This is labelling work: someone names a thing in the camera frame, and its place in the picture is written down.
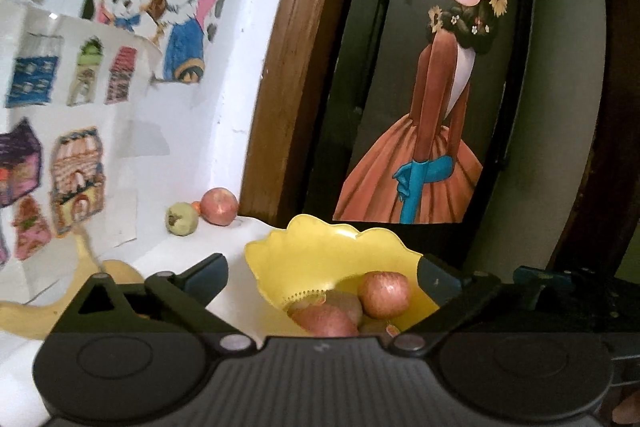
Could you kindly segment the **red apple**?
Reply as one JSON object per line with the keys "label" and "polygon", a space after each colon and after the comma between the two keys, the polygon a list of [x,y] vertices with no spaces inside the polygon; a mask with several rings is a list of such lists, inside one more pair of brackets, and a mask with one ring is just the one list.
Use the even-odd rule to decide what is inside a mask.
{"label": "red apple", "polygon": [[215,187],[201,198],[201,217],[211,225],[226,227],[236,218],[239,202],[226,188]]}
{"label": "red apple", "polygon": [[374,319],[392,319],[410,306],[411,288],[404,274],[371,271],[363,275],[358,286],[363,311]]}

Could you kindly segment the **reddish apple front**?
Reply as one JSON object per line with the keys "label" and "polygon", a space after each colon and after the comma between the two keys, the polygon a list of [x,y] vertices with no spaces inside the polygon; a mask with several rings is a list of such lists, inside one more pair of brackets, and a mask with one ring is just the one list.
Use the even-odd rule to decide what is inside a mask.
{"label": "reddish apple front", "polygon": [[314,337],[356,337],[357,326],[341,309],[331,305],[296,310],[291,319]]}

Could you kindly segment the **green guava fruit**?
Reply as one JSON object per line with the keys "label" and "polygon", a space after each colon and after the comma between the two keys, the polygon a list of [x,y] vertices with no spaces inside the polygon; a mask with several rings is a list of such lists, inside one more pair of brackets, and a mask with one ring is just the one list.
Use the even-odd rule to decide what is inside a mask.
{"label": "green guava fruit", "polygon": [[191,235],[198,227],[200,215],[188,202],[176,202],[165,215],[165,225],[169,233],[177,236]]}

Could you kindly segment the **yellow scalloped plastic bowl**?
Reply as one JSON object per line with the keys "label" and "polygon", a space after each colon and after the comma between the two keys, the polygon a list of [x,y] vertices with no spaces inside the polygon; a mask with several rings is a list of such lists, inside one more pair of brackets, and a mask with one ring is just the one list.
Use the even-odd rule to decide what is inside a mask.
{"label": "yellow scalloped plastic bowl", "polygon": [[409,309],[398,317],[402,331],[418,324],[439,308],[433,295],[418,284],[423,256],[407,248],[392,231],[358,231],[351,225],[329,225],[316,217],[299,215],[284,229],[248,243],[245,260],[257,290],[274,309],[284,311],[291,301],[336,288],[355,294],[361,277],[371,271],[393,271],[407,277]]}

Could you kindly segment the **girl in orange dress poster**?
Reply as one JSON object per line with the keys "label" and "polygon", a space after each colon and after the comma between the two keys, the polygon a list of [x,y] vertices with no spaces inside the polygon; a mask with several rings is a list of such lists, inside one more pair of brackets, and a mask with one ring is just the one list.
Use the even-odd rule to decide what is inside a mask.
{"label": "girl in orange dress poster", "polygon": [[482,164],[463,142],[471,76],[498,35],[509,0],[452,0],[428,11],[409,113],[369,148],[343,183],[333,217],[401,225],[459,223]]}

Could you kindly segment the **colourful houses drawing sheet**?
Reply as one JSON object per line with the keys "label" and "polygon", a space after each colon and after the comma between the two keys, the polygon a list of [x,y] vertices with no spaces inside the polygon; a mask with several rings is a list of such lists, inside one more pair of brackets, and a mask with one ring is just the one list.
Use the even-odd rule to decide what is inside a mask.
{"label": "colourful houses drawing sheet", "polygon": [[82,225],[97,251],[134,239],[134,109],[160,54],[126,30],[1,2],[1,206],[11,254],[50,269]]}

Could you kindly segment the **red apple by door frame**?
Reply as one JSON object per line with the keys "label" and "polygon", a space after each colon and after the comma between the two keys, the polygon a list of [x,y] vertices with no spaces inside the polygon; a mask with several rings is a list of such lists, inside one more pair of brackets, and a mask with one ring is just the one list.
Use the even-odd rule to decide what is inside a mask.
{"label": "red apple by door frame", "polygon": [[226,188],[215,187],[201,198],[201,217],[211,225],[226,227],[236,218],[239,202]]}

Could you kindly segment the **brown wooden door frame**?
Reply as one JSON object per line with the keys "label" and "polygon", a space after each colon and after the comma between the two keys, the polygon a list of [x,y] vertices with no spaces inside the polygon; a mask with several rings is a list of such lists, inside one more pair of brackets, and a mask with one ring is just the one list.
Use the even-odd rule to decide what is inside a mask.
{"label": "brown wooden door frame", "polygon": [[343,0],[280,0],[262,69],[241,188],[242,213],[270,225],[291,196]]}

